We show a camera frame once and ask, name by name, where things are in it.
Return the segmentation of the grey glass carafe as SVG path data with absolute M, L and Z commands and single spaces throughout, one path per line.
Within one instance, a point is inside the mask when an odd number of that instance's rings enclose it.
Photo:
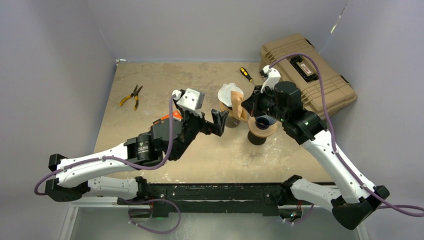
M 225 126 L 227 128 L 236 128 L 240 124 L 241 120 L 234 117 L 227 117 Z

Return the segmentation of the brown paper coffee filter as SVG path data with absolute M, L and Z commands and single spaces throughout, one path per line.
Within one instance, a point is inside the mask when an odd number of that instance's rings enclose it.
M 248 121 L 248 112 L 242 107 L 242 102 L 244 100 L 244 95 L 238 91 L 230 92 L 232 116 L 244 122 Z

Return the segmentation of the blue glass dripper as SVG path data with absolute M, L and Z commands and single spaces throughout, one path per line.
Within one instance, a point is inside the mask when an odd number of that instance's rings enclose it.
M 269 115 L 262 115 L 255 118 L 255 125 L 260 130 L 266 130 L 276 122 L 277 120 Z

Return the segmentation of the white paper coffee filter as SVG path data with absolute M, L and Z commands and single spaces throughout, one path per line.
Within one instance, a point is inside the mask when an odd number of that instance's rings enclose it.
M 224 83 L 217 93 L 218 100 L 227 107 L 232 107 L 231 92 L 240 93 L 244 96 L 244 92 L 235 83 Z

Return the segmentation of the red black coffee carafe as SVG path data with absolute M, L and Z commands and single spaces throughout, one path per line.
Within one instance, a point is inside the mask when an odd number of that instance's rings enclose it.
M 249 142 L 251 144 L 256 145 L 256 146 L 260 146 L 260 145 L 263 145 L 266 142 L 267 137 L 256 136 L 251 131 L 249 131 L 248 134 L 247 134 L 247 139 L 249 140 Z

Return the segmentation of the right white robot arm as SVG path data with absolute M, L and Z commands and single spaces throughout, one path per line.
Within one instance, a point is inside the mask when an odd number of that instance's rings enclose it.
M 273 89 L 258 85 L 241 103 L 251 117 L 268 115 L 282 123 L 285 133 L 306 149 L 331 177 L 337 188 L 312 183 L 293 175 L 282 183 L 281 201 L 304 200 L 332 213 L 339 224 L 354 230 L 390 195 L 384 185 L 374 185 L 348 160 L 332 149 L 332 137 L 325 122 L 304 108 L 301 91 L 292 82 L 278 82 Z

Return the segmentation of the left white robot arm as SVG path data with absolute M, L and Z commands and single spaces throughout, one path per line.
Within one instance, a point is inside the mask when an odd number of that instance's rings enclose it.
M 71 202 L 89 193 L 132 200 L 138 205 L 149 199 L 147 188 L 123 180 L 101 178 L 117 172 L 156 170 L 167 161 L 179 160 L 199 133 L 222 136 L 228 111 L 211 110 L 213 122 L 189 110 L 179 109 L 172 116 L 154 122 L 148 132 L 103 152 L 66 158 L 61 154 L 49 157 L 51 173 L 43 178 L 44 195 L 55 202 Z

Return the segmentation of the yellow black screwdriver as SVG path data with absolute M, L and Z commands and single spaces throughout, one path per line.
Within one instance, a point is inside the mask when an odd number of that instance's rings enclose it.
M 254 86 L 256 85 L 254 79 L 250 76 L 250 74 L 244 67 L 240 67 L 239 71 L 250 83 L 252 83 Z

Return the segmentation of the tan plastic tool case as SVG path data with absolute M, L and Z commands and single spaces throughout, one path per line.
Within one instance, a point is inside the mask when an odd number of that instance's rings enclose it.
M 306 54 L 317 64 L 323 80 L 325 104 L 330 117 L 357 99 L 357 94 L 350 83 L 320 56 L 307 38 L 299 33 L 263 44 L 260 48 L 259 68 L 262 69 L 277 59 L 293 53 Z M 280 73 L 281 81 L 293 82 L 300 89 L 301 100 L 307 110 L 317 113 L 322 119 L 326 118 L 318 73 L 309 59 L 300 55 L 291 56 L 277 63 L 274 68 Z

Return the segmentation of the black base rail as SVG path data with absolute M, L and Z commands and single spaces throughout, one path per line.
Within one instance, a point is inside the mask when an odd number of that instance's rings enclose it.
M 288 195 L 285 186 L 268 183 L 141 183 L 130 200 L 118 205 L 147 205 L 152 217 L 169 213 L 261 214 L 294 222 L 305 214 L 303 201 Z

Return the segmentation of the yellow handled pliers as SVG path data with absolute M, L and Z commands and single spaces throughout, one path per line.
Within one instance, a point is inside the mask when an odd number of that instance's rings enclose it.
M 134 104 L 133 110 L 136 111 L 139 107 L 139 92 L 141 91 L 142 88 L 143 88 L 142 85 L 140 87 L 136 85 L 132 93 L 127 95 L 120 101 L 119 106 L 122 107 L 127 100 L 134 98 L 135 104 Z

